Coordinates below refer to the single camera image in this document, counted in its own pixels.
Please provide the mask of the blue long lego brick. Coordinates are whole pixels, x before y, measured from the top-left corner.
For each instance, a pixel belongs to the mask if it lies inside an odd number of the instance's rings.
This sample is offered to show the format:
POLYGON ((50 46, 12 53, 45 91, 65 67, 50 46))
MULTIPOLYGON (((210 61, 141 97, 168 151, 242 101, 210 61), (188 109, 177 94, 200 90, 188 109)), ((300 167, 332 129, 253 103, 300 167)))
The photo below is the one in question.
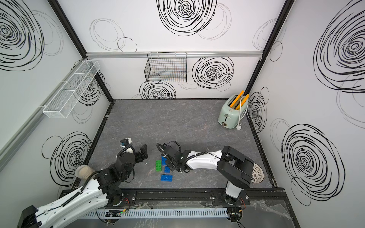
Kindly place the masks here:
POLYGON ((161 175, 161 179, 162 182, 172 182, 173 181, 173 176, 172 175, 168 175, 168 174, 163 174, 161 175))
POLYGON ((163 156, 161 156, 162 166, 166 166, 167 159, 163 156))

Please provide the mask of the blue long lego brick front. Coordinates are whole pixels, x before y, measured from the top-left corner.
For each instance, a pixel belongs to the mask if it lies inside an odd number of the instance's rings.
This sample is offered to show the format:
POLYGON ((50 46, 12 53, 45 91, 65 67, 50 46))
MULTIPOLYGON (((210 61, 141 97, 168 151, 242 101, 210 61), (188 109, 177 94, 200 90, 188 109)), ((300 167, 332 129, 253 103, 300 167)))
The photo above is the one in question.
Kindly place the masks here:
POLYGON ((172 182, 173 181, 173 176, 172 175, 168 175, 168 174, 163 174, 161 175, 161 179, 162 182, 172 182))

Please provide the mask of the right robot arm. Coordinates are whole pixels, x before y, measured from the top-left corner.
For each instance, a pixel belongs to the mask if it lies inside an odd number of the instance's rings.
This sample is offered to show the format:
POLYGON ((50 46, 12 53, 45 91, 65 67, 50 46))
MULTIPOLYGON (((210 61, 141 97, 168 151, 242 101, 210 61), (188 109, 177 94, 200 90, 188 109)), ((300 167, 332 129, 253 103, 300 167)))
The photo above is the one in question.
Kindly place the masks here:
POLYGON ((241 192, 249 189, 251 183, 256 180, 253 174, 254 161, 230 146, 224 146, 215 152, 193 150, 182 152, 181 147, 176 150, 167 143, 158 143, 156 147, 166 159, 166 165, 171 171, 179 173, 189 173, 197 169, 219 171, 227 179, 223 198, 228 204, 238 202, 241 192))

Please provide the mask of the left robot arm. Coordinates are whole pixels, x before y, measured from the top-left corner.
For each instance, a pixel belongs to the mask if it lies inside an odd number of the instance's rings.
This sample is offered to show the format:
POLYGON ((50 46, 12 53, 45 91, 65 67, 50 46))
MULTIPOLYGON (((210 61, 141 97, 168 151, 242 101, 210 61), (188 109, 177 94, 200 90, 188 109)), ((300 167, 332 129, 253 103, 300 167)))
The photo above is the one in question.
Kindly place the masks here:
POLYGON ((31 205, 21 213, 19 228, 64 228, 89 212, 111 203, 121 202, 122 182, 130 183, 135 175, 134 166, 148 158, 147 145, 136 152, 132 144, 118 154, 116 162, 91 173, 84 185, 58 200, 36 208, 31 205))

